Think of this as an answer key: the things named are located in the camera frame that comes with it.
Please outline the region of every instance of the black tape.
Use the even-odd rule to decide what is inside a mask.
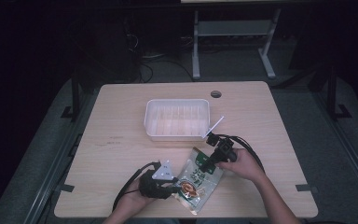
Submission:
[[[66,192],[72,192],[74,191],[75,186],[72,185],[62,185],[61,186],[61,190],[66,191]]]
[[[319,190],[317,188],[311,187],[308,184],[296,185],[296,189],[297,189],[298,192],[300,192],[300,191],[310,191],[312,193],[318,193],[319,192]]]

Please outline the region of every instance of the plastic bag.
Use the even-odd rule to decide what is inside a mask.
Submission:
[[[207,159],[208,156],[193,147],[190,158],[178,176],[179,181],[175,183],[181,190],[173,196],[194,215],[205,205],[223,174],[223,170],[215,166],[203,173],[200,166]]]

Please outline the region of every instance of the table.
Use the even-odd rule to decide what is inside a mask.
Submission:
[[[213,98],[212,91],[220,91]],[[170,160],[178,175],[192,147],[207,155],[213,147],[199,142],[153,142],[145,132],[146,104],[152,99],[205,99],[211,124],[225,118],[214,133],[237,135],[253,147],[266,173],[298,217],[318,213],[296,153],[265,82],[193,82],[117,84],[101,88],[55,207],[57,217],[107,217],[118,192],[135,171],[151,161]],[[266,217],[254,184],[225,172],[196,217]],[[137,217],[190,217],[174,198],[158,200]]]

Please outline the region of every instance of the metal frame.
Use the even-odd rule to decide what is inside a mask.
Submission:
[[[281,9],[277,8],[272,20],[262,21],[199,21],[199,12],[194,14],[194,46],[192,54],[193,79],[200,79],[199,63],[199,36],[217,35],[266,35],[267,40],[263,48],[259,49],[259,55],[266,69],[268,78],[275,78],[275,73],[269,62],[269,46],[274,36]]]

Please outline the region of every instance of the snack package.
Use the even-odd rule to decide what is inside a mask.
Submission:
[[[205,205],[223,174],[223,170],[215,166],[203,173],[200,166],[207,159],[208,156],[193,147],[190,158],[178,176],[179,181],[175,183],[175,186],[181,187],[181,190],[173,196],[190,209],[193,215]]]

